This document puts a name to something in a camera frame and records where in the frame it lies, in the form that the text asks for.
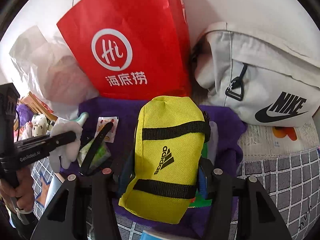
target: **translucent plastic bag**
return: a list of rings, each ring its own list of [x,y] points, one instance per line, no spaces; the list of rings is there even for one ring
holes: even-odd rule
[[[98,96],[67,45],[59,38],[48,42],[37,26],[22,33],[9,54],[21,81],[58,117],[76,118],[79,103]]]

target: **silver screw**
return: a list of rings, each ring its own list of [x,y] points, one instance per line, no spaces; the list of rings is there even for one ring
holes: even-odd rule
[[[103,170],[102,170],[102,173],[103,174],[110,174],[112,172],[112,170],[110,169],[110,168],[104,168]]]
[[[76,175],[74,175],[74,174],[71,174],[71,175],[68,176],[68,180],[69,181],[73,181],[75,179],[76,179]]]
[[[249,177],[249,180],[250,180],[251,182],[253,182],[253,183],[255,183],[255,182],[258,181],[255,176],[250,176],[250,177]]]
[[[223,173],[223,171],[221,169],[214,169],[213,173],[216,175],[221,175]]]

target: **yellow pouch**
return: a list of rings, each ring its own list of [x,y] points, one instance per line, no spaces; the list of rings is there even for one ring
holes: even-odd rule
[[[198,162],[209,120],[188,97],[160,96],[140,111],[135,178],[119,205],[154,221],[178,224],[196,194]]]

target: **grid patterned fabric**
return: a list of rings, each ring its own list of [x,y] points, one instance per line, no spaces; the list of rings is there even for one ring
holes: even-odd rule
[[[282,215],[293,240],[302,240],[320,215],[320,150],[269,160],[243,162],[238,178],[256,176]],[[229,240],[236,239],[238,207],[231,222]]]
[[[44,158],[38,162],[36,162],[33,166],[32,173],[31,173],[34,184],[33,189],[35,192],[35,197],[37,197],[41,193],[41,176],[45,179],[46,182],[50,182],[54,176],[54,173],[49,165],[48,158]],[[87,210],[87,234],[89,240],[95,240],[94,238],[94,230],[92,226],[92,215],[91,215],[91,207],[88,207]],[[42,216],[44,212],[44,207],[35,201],[34,205],[34,214],[37,216],[38,219]],[[142,234],[142,231],[149,228],[138,223],[135,223],[125,217],[116,215],[116,219],[118,222],[119,231],[121,234],[122,240],[138,240]]]

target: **nike swoosh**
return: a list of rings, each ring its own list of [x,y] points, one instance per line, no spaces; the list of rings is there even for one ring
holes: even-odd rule
[[[287,115],[281,115],[281,116],[269,116],[267,115],[267,110],[269,109],[270,106],[267,106],[266,108],[263,108],[261,110],[259,110],[256,114],[255,114],[255,118],[257,121],[259,122],[263,122],[263,123],[266,123],[266,122],[277,122],[277,121],[281,121],[281,120],[284,120],[284,119],[288,119],[288,118],[291,118],[291,117],[295,117],[295,116],[298,116],[298,115],[301,115],[301,114],[304,114],[306,112],[303,112],[303,113],[300,113],[300,114],[287,114]]]

